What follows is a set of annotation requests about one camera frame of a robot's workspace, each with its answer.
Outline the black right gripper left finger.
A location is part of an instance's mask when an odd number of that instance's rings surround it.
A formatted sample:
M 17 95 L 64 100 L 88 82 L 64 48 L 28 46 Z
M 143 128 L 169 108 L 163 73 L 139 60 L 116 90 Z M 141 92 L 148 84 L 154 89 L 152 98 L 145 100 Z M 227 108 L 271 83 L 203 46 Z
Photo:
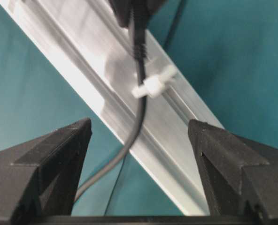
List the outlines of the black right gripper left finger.
M 70 215 L 88 144 L 84 118 L 0 151 L 0 225 Z

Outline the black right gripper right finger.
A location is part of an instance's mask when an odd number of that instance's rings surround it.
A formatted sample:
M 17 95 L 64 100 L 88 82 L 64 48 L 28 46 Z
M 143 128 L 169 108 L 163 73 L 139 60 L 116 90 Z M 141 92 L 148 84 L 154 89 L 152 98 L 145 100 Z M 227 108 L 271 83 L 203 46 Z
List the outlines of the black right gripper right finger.
M 198 120 L 188 137 L 212 216 L 278 225 L 278 149 Z

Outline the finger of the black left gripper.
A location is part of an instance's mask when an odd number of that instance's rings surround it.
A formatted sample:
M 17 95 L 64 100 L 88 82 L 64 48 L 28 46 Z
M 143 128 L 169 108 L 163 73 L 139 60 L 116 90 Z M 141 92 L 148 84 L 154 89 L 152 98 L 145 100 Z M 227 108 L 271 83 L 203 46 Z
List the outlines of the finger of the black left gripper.
M 128 27 L 133 14 L 143 16 L 143 20 L 147 21 L 165 3 L 164 0 L 109 0 L 108 2 L 120 27 Z

